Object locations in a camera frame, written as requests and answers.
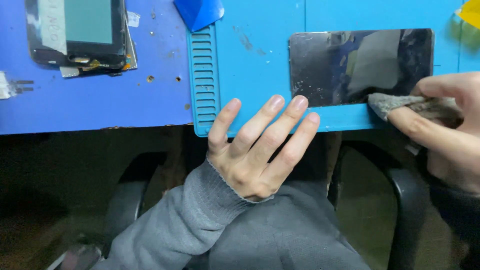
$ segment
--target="fingernail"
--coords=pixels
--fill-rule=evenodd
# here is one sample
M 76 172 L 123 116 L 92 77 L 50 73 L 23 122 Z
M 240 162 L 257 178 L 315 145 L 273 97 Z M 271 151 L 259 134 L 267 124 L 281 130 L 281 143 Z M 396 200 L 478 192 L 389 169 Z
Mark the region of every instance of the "fingernail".
M 316 112 L 309 113 L 306 118 L 308 118 L 308 120 L 314 122 L 315 124 L 320 123 L 320 116 L 318 116 Z
M 293 98 L 293 106 L 296 108 L 296 109 L 304 109 L 308 106 L 308 100 L 306 97 L 304 96 L 296 96 Z
M 236 109 L 236 107 L 238 106 L 238 103 L 240 102 L 240 100 L 238 98 L 234 98 L 232 100 L 230 100 L 228 103 L 227 103 L 227 109 L 229 110 L 234 110 Z
M 274 95 L 273 97 L 270 98 L 270 106 L 274 110 L 277 110 L 279 108 L 283 107 L 283 98 L 281 95 Z

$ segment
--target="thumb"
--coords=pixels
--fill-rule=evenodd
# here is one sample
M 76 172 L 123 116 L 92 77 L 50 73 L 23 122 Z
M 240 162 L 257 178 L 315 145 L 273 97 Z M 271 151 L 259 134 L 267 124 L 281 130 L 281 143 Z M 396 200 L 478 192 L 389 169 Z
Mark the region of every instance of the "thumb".
M 459 167 L 480 173 L 480 138 L 438 125 L 407 107 L 392 110 L 388 120 L 413 141 Z

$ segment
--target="hand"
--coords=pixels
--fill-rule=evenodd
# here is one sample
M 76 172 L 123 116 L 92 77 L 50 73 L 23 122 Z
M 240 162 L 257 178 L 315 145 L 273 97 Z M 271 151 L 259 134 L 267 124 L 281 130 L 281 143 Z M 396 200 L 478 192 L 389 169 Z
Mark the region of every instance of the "hand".
M 234 98 L 218 114 L 208 133 L 208 159 L 243 198 L 259 201 L 277 192 L 317 132 L 320 117 L 312 112 L 301 122 L 275 159 L 268 163 L 304 114 L 308 100 L 304 96 L 296 96 L 282 115 L 265 130 L 284 105 L 282 96 L 271 97 L 229 144 L 227 130 L 241 107 L 240 100 Z
M 392 110 L 388 120 L 428 148 L 428 170 L 445 183 L 480 195 L 480 73 L 427 77 L 413 95 L 452 97 L 464 122 L 456 130 L 420 117 L 407 107 Z

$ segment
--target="phone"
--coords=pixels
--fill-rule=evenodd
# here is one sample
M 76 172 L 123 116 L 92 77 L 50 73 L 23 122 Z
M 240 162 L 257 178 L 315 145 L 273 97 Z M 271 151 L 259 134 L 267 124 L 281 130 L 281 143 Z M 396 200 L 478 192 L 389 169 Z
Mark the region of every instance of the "phone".
M 433 73 L 431 29 L 294 33 L 289 45 L 292 97 L 310 107 L 364 103 L 375 92 L 407 96 Z
M 124 0 L 25 0 L 30 57 L 118 69 L 126 62 Z

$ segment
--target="chair armrest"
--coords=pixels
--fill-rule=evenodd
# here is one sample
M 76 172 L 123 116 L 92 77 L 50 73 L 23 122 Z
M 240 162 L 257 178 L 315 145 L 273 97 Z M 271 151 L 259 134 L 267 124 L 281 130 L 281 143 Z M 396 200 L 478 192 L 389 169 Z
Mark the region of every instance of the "chair armrest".
M 335 174 L 339 173 L 340 161 L 348 148 L 357 150 L 370 160 L 388 179 L 396 196 L 398 213 L 387 269 L 414 269 L 426 202 L 429 199 L 426 184 L 415 172 L 403 168 L 388 153 L 374 144 L 362 141 L 342 142 Z
M 123 172 L 105 216 L 104 257 L 108 256 L 113 239 L 139 217 L 148 184 L 166 159 L 165 152 L 143 153 L 135 157 Z

